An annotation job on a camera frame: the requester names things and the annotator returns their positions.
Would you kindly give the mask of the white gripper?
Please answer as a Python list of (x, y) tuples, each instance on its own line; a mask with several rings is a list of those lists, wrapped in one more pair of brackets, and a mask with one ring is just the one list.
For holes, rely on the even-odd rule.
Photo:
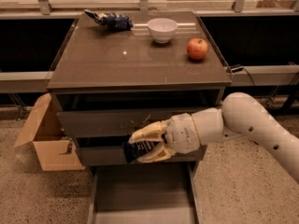
[[(163, 135), (167, 144), (162, 141)], [(141, 163), (165, 161), (174, 156), (176, 152), (188, 154), (200, 147), (199, 134), (193, 118), (187, 113), (175, 115), (169, 120), (153, 122), (133, 132), (129, 138), (130, 144), (143, 141), (159, 143), (137, 159)]]

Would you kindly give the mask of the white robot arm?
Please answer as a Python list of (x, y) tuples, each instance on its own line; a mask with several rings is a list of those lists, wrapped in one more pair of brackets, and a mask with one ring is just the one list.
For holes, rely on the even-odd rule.
[(229, 94), (219, 108), (153, 122), (132, 133), (129, 144), (144, 147), (147, 152), (137, 160), (148, 163), (240, 136), (263, 147), (294, 180), (299, 180), (299, 138), (285, 130), (257, 100), (243, 92)]

